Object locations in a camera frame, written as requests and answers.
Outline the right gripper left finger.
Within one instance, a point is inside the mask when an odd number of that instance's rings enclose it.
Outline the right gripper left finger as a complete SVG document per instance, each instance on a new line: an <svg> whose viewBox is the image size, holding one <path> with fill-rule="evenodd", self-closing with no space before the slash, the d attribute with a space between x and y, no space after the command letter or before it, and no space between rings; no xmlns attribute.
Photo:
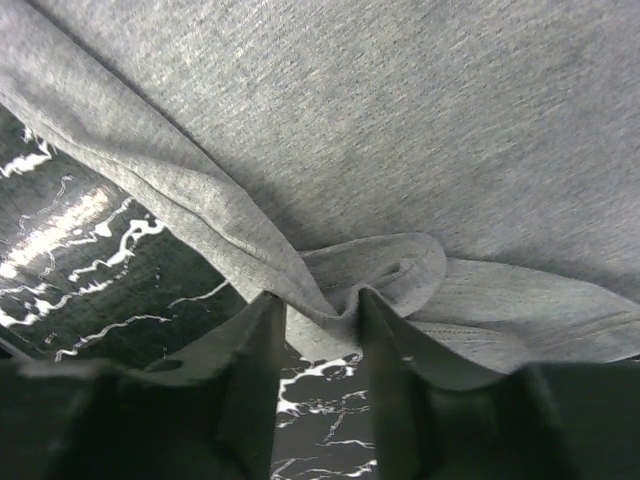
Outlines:
<svg viewBox="0 0 640 480"><path fill-rule="evenodd" d="M5 479L265 479L285 346L269 293L145 369L1 364Z"/></svg>

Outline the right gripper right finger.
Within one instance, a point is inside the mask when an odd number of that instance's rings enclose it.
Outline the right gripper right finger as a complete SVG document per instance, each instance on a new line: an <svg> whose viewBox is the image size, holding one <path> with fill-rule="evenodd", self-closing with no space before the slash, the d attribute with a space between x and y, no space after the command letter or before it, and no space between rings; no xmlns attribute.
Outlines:
<svg viewBox="0 0 640 480"><path fill-rule="evenodd" d="M635 479L639 366L475 364L359 294L358 336L384 479Z"/></svg>

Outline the grey t shirt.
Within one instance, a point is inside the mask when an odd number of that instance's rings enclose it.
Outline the grey t shirt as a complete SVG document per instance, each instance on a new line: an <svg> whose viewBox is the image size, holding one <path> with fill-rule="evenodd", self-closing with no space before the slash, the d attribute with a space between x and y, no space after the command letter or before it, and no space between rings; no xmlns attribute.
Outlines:
<svg viewBox="0 0 640 480"><path fill-rule="evenodd" d="M5 1L1 101L308 357L363 286L498 371L639 353L635 1Z"/></svg>

